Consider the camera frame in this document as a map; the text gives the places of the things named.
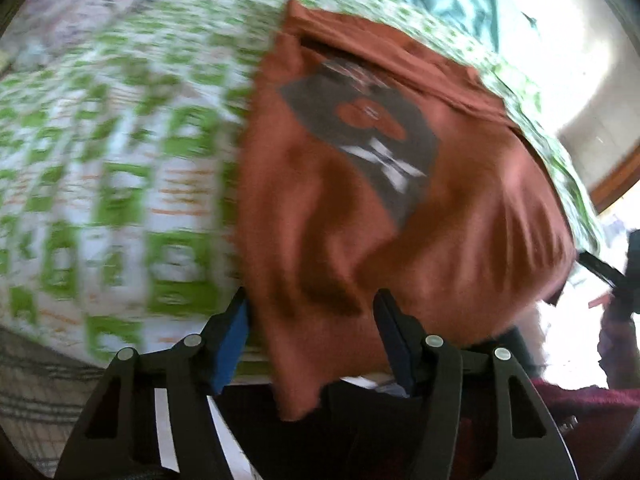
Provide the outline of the person's right hand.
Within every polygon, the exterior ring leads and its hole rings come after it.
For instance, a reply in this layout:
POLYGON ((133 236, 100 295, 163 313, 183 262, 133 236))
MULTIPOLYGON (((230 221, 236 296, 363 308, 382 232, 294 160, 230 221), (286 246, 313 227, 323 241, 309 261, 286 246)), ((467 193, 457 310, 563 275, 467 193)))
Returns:
POLYGON ((598 342, 600 367, 611 389, 639 388, 639 348, 632 318, 621 318, 613 307, 615 297, 602 297, 603 314, 598 342))

